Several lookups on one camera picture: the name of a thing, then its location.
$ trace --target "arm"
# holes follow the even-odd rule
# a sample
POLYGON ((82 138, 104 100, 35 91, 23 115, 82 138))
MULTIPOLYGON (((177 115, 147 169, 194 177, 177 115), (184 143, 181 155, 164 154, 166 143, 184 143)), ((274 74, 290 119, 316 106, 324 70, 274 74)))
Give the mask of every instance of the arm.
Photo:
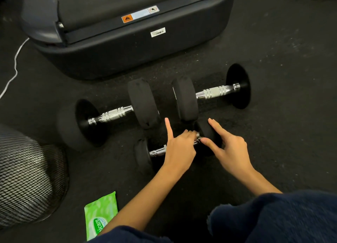
POLYGON ((213 119, 208 119, 208 122, 221 136, 225 148, 217 147, 208 138, 202 138, 201 142, 214 152, 225 170, 236 177, 256 196, 265 193, 281 193, 279 189, 253 168, 249 159, 247 143, 242 137, 230 134, 213 119))
POLYGON ((185 130, 174 138, 170 122, 165 118, 167 148, 163 166, 156 176, 104 227, 99 235, 120 225, 144 230, 172 187, 189 169, 196 155, 195 131, 185 130))

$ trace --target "treadmill belt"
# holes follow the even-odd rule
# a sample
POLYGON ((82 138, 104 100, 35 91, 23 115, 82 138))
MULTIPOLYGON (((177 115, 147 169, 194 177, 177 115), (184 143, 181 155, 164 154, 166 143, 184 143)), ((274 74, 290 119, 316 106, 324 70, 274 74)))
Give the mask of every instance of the treadmill belt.
POLYGON ((58 0, 59 18, 65 30, 91 24, 154 6, 164 0, 58 0))

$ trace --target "person's left hand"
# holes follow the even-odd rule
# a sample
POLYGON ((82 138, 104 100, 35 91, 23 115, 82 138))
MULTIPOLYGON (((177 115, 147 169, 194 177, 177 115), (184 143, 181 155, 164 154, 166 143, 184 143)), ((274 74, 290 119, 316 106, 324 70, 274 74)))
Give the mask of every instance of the person's left hand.
POLYGON ((169 173, 179 179, 189 169, 196 155, 193 144, 196 140, 197 132, 185 130, 181 135, 174 138, 168 118, 165 118, 165 124, 167 147, 162 169, 167 169, 169 173))

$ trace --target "hand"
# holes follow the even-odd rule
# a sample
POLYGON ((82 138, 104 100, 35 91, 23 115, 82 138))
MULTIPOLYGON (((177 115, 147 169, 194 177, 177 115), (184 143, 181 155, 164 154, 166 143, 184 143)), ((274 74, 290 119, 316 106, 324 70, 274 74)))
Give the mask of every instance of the hand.
POLYGON ((218 122, 211 118, 208 119, 208 122, 221 136, 225 148, 221 149, 217 147, 217 145, 208 138, 202 138, 200 141, 214 152, 225 170, 239 180, 253 173, 255 169, 250 163, 245 140, 242 137, 230 134, 223 129, 218 122))
POLYGON ((183 134, 173 137, 170 121, 165 118, 167 129, 167 147, 162 169, 168 170, 171 175, 179 178, 189 169, 196 155, 193 143, 196 140, 196 131, 185 130, 183 134))

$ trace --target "green wipes package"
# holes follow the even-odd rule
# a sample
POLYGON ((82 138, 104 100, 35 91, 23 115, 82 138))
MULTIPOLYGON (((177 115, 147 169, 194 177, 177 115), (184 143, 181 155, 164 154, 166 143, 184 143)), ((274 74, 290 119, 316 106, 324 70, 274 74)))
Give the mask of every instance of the green wipes package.
POLYGON ((108 194, 84 207, 87 241, 95 238, 117 215, 116 192, 108 194))

